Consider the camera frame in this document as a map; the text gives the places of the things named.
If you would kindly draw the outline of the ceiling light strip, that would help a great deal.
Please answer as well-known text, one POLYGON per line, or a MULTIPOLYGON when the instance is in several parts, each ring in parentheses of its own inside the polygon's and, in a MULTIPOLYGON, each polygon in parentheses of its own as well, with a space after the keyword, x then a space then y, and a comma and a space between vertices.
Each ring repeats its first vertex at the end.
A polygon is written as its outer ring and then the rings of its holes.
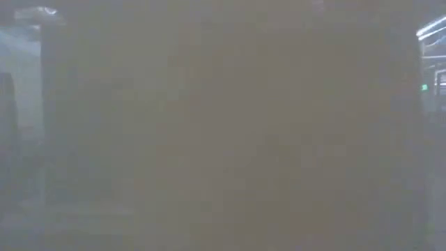
POLYGON ((417 31, 416 36, 418 37, 418 40, 424 40, 425 38, 432 36, 433 34, 438 33, 444 29, 446 29, 446 15, 443 15, 424 25, 417 31))

